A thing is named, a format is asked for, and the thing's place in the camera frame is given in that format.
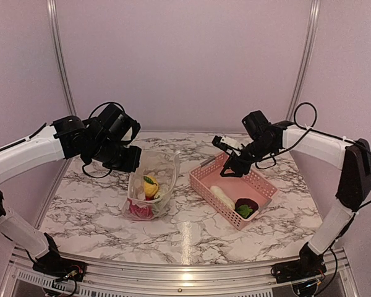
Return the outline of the white knitted radish front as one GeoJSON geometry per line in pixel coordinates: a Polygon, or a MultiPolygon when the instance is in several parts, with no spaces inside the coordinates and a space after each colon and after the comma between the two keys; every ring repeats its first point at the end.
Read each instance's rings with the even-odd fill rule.
{"type": "Polygon", "coordinates": [[[222,201],[228,208],[235,210],[235,203],[230,199],[219,186],[211,186],[210,191],[222,201]]]}

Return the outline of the clear polka dot zip bag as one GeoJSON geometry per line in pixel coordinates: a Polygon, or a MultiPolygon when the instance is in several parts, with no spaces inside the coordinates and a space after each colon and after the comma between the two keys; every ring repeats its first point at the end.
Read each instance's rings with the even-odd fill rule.
{"type": "Polygon", "coordinates": [[[121,207],[122,216],[134,221],[149,221],[165,215],[180,167],[179,151],[144,150],[140,166],[129,176],[127,199],[121,207]]]}

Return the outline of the white knitted radish with leaves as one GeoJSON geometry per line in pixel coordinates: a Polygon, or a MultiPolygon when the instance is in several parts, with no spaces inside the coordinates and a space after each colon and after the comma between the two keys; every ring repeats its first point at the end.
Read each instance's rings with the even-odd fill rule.
{"type": "Polygon", "coordinates": [[[160,186],[159,190],[155,194],[155,199],[162,199],[163,197],[167,196],[170,194],[170,187],[166,184],[160,186]]]}

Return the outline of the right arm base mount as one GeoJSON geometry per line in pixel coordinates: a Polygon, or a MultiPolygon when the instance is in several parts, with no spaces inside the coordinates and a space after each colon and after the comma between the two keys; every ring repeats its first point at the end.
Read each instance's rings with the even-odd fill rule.
{"type": "Polygon", "coordinates": [[[276,263],[271,267],[270,272],[277,283],[285,283],[323,275],[326,266],[323,254],[314,253],[308,243],[305,243],[299,251],[298,260],[276,263]]]}

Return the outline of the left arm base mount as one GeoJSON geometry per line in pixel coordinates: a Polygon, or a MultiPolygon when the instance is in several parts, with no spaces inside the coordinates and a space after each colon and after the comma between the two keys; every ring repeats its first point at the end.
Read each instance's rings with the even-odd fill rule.
{"type": "Polygon", "coordinates": [[[48,253],[34,260],[33,270],[54,276],[60,282],[69,278],[81,282],[85,275],[86,263],[62,257],[54,239],[47,233],[44,235],[48,242],[48,253]]]}

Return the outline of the pink plastic basket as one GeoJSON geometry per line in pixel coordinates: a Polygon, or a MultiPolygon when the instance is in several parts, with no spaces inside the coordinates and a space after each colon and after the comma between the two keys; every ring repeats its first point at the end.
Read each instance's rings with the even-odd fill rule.
{"type": "Polygon", "coordinates": [[[190,185],[232,226],[241,230],[270,204],[279,190],[254,170],[241,178],[220,176],[228,158],[225,153],[220,153],[192,169],[189,173],[190,185]],[[237,207],[248,205],[253,212],[248,218],[243,218],[211,191],[212,186],[219,187],[237,207]]]}

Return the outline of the dark maroon knitted beet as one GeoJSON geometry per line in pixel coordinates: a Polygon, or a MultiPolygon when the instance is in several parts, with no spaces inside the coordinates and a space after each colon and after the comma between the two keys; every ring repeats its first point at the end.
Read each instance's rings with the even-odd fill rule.
{"type": "Polygon", "coordinates": [[[235,211],[243,219],[249,218],[258,209],[259,209],[258,204],[254,200],[252,200],[252,199],[240,198],[235,203],[235,211]]]}

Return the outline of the peach knitted fruit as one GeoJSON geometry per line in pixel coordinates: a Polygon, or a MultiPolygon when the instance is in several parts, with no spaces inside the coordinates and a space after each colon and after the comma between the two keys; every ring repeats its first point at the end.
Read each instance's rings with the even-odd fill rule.
{"type": "Polygon", "coordinates": [[[143,177],[143,181],[146,200],[153,200],[155,194],[160,188],[158,181],[153,176],[150,175],[145,175],[143,177]]]}

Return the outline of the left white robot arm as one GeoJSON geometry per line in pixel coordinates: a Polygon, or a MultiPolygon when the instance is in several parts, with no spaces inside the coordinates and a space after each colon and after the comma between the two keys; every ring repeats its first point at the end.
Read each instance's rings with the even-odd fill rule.
{"type": "MultiPolygon", "coordinates": [[[[67,116],[43,125],[32,135],[0,148],[0,185],[46,163],[79,156],[85,166],[98,161],[109,171],[134,172],[142,150],[132,145],[141,125],[116,102],[101,104],[98,116],[81,120],[67,116]]],[[[52,237],[38,231],[4,205],[0,191],[0,233],[22,246],[52,275],[61,275],[66,262],[52,237]]]]}

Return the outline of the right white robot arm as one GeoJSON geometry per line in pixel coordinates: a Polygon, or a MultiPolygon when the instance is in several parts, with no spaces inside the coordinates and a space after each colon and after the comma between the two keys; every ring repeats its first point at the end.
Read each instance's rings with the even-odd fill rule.
{"type": "Polygon", "coordinates": [[[250,143],[243,145],[228,136],[216,136],[212,141],[228,154],[222,177],[241,178],[252,165],[290,153],[308,185],[314,184],[312,178],[322,181],[322,169],[328,169],[328,176],[334,178],[328,183],[333,201],[325,208],[322,224],[307,243],[309,251],[323,254],[346,232],[371,191],[369,143],[330,136],[293,121],[271,123],[260,110],[248,114],[242,123],[250,143]]]}

